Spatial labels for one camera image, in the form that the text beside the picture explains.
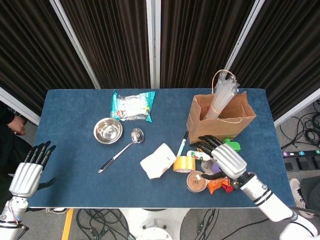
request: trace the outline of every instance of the stainless steel bowl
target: stainless steel bowl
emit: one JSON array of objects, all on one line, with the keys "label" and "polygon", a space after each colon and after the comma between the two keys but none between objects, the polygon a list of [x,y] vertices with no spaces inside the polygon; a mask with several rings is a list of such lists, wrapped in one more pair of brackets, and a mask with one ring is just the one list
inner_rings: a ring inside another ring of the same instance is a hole
[{"label": "stainless steel bowl", "polygon": [[112,118],[103,118],[94,126],[93,135],[102,144],[113,144],[122,135],[121,123]]}]

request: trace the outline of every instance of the brown paper bag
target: brown paper bag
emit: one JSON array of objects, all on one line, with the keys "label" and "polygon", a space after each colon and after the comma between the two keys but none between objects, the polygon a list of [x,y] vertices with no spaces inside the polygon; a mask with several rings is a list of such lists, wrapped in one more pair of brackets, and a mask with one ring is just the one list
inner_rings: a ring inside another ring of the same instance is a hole
[{"label": "brown paper bag", "polygon": [[233,139],[256,117],[245,91],[231,99],[221,112],[221,118],[203,120],[214,96],[215,94],[207,94],[193,97],[186,122],[191,144],[200,141],[198,137],[203,135],[213,135],[221,141],[226,138]]}]

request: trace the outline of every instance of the paper bag handle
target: paper bag handle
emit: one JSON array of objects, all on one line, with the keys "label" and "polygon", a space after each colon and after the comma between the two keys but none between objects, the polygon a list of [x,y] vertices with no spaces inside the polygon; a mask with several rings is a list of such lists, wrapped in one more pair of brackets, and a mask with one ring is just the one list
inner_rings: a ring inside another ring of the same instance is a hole
[{"label": "paper bag handle", "polygon": [[234,77],[234,79],[236,79],[236,76],[235,76],[232,72],[230,72],[230,71],[228,71],[228,70],[225,70],[225,69],[220,69],[219,71],[217,71],[217,72],[215,73],[215,75],[214,75],[214,76],[213,76],[213,78],[212,78],[212,83],[211,83],[211,94],[214,94],[214,81],[215,81],[215,77],[216,77],[216,75],[217,75],[218,73],[220,73],[220,72],[223,72],[223,71],[225,71],[225,72],[227,72],[227,73],[231,74],[231,75]]},{"label": "paper bag handle", "polygon": [[236,121],[236,122],[233,122],[233,121],[226,121],[226,120],[223,120],[223,119],[220,119],[220,118],[219,118],[220,121],[225,122],[225,123],[228,123],[228,124],[239,124],[239,123],[242,122],[242,118],[241,118],[241,117],[238,116],[237,119],[240,119],[240,120],[239,120],[239,121]]}]

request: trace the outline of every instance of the tape roll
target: tape roll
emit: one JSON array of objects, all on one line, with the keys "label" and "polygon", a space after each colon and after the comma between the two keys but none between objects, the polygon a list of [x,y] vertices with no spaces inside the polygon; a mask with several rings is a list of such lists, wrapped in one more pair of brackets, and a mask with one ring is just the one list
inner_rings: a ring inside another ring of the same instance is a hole
[{"label": "tape roll", "polygon": [[201,171],[192,171],[186,178],[187,189],[193,193],[199,193],[206,189],[208,182],[201,177]]},{"label": "tape roll", "polygon": [[192,156],[178,156],[173,164],[173,171],[190,173],[196,170],[196,159]]}]

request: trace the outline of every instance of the person's hand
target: person's hand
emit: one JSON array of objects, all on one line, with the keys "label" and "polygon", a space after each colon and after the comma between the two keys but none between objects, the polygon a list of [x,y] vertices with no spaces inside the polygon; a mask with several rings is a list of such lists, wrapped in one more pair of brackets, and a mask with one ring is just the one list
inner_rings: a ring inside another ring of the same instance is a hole
[{"label": "person's hand", "polygon": [[8,127],[19,135],[26,135],[24,123],[25,120],[22,117],[15,115],[12,122],[8,124]]}]

